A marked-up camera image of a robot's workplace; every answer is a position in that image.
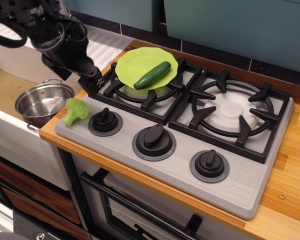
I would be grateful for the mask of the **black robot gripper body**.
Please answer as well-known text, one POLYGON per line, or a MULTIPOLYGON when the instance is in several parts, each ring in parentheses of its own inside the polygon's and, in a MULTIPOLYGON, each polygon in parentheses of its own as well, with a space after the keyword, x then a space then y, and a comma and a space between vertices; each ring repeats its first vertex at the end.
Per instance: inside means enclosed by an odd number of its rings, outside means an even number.
POLYGON ((58 46, 43 51, 41 56, 48 57, 59 67, 69 70, 71 74, 91 78, 102 73, 87 56, 88 43, 87 38, 83 40, 66 38, 58 46))

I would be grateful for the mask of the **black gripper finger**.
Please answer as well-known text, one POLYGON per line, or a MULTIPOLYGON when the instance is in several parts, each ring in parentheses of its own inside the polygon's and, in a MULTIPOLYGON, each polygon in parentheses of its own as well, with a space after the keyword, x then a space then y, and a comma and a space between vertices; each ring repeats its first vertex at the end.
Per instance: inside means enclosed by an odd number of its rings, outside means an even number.
POLYGON ((52 70, 55 74, 57 74, 62 80, 66 81, 72 74, 71 71, 58 66, 51 59, 46 56, 42 56, 41 60, 44 65, 46 65, 50 70, 52 70))
POLYGON ((80 77, 78 83, 90 98, 96 98, 98 92, 104 86, 104 79, 101 73, 97 73, 93 77, 80 77))

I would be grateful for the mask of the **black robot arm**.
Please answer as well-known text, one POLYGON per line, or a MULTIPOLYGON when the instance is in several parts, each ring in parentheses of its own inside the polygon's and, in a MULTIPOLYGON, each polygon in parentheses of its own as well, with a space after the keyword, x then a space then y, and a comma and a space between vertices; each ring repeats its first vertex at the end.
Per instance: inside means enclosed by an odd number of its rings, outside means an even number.
POLYGON ((0 24, 19 38, 0 35, 0 45, 20 48, 27 40, 41 53, 42 62, 63 80, 72 73, 90 98, 104 86, 101 71, 87 55, 88 30, 61 10, 59 0, 0 0, 0 24))

